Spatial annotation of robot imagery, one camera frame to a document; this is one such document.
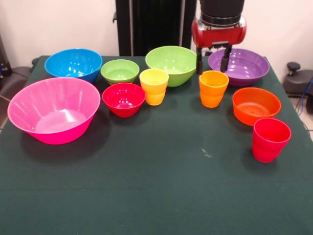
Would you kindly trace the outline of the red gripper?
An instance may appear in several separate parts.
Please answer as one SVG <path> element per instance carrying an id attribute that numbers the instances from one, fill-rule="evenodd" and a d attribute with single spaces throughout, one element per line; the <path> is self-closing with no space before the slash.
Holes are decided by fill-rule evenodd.
<path id="1" fill-rule="evenodd" d="M 220 71 L 226 72 L 232 45 L 240 44 L 246 36 L 246 20 L 241 16 L 239 22 L 231 27 L 214 27 L 205 25 L 201 20 L 193 20 L 191 33 L 197 54 L 197 74 L 203 73 L 202 48 L 224 47 Z"/>

